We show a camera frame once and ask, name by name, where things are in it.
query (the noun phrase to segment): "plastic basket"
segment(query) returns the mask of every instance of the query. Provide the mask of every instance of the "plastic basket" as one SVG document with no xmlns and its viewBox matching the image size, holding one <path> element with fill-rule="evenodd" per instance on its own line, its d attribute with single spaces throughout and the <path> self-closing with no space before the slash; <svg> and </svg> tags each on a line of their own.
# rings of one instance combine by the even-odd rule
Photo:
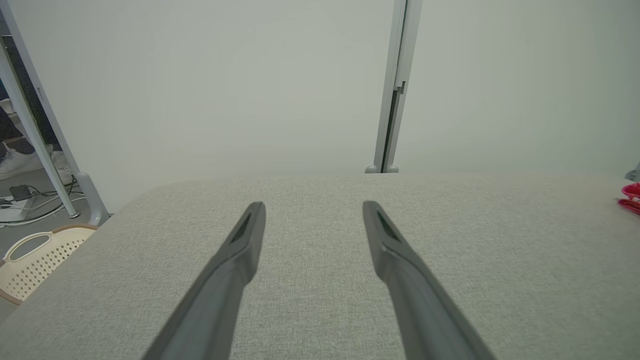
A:
<svg viewBox="0 0 640 360">
<path fill-rule="evenodd" d="M 0 261 L 0 297 L 20 305 L 96 229 L 92 225 L 69 225 L 48 233 L 31 234 L 18 241 Z M 40 236 L 48 239 L 27 254 L 11 259 L 21 245 Z"/>
</svg>

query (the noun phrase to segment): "gray fabric surface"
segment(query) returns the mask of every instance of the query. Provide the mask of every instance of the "gray fabric surface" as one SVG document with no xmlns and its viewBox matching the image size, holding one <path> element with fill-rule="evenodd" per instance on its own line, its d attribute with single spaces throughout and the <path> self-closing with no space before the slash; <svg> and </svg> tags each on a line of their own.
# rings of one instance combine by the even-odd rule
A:
<svg viewBox="0 0 640 360">
<path fill-rule="evenodd" d="M 640 217 L 624 179 L 456 174 L 202 181 L 107 221 L 0 328 L 14 359 L 139 359 L 244 208 L 259 269 L 234 359 L 397 359 L 362 201 L 378 201 L 500 359 L 640 354 Z"/>
<path fill-rule="evenodd" d="M 13 305 L 5 299 L 0 299 L 0 323 L 5 321 L 16 309 L 16 305 Z"/>
</svg>

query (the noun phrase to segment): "pink fabric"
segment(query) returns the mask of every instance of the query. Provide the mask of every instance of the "pink fabric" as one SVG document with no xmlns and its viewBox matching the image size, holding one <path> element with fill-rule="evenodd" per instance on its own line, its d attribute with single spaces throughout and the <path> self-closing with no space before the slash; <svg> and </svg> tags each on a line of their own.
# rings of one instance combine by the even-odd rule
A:
<svg viewBox="0 0 640 360">
<path fill-rule="evenodd" d="M 622 188 L 622 193 L 625 194 L 628 199 L 620 199 L 618 200 L 618 204 L 640 215 L 640 183 L 625 186 Z"/>
</svg>

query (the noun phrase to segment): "white sneaker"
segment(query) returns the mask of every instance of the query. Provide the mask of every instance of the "white sneaker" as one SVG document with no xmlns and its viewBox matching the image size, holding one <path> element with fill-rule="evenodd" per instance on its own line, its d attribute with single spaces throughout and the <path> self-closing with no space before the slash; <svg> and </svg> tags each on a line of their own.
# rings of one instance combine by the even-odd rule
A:
<svg viewBox="0 0 640 360">
<path fill-rule="evenodd" d="M 62 183 L 69 185 L 73 178 L 71 176 L 71 168 L 69 167 L 65 153 L 61 151 L 52 151 L 51 160 L 58 171 L 58 175 L 60 176 Z"/>
<path fill-rule="evenodd" d="M 44 168 L 38 158 L 38 154 L 35 152 L 33 154 L 23 154 L 6 146 L 4 143 L 3 145 L 6 147 L 6 154 L 4 159 L 0 161 L 0 180 L 8 179 L 23 172 Z"/>
</svg>

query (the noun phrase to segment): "power strip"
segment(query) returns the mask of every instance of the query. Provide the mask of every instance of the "power strip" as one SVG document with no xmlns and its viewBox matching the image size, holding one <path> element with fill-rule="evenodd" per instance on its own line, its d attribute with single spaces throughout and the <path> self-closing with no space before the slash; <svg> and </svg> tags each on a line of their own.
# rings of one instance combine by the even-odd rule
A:
<svg viewBox="0 0 640 360">
<path fill-rule="evenodd" d="M 22 201 L 11 201 L 13 205 L 20 206 L 21 208 L 30 208 L 33 205 L 33 197 Z M 13 209 L 13 208 L 0 208 L 0 222 L 7 221 L 22 221 L 27 218 L 29 210 Z"/>
</svg>

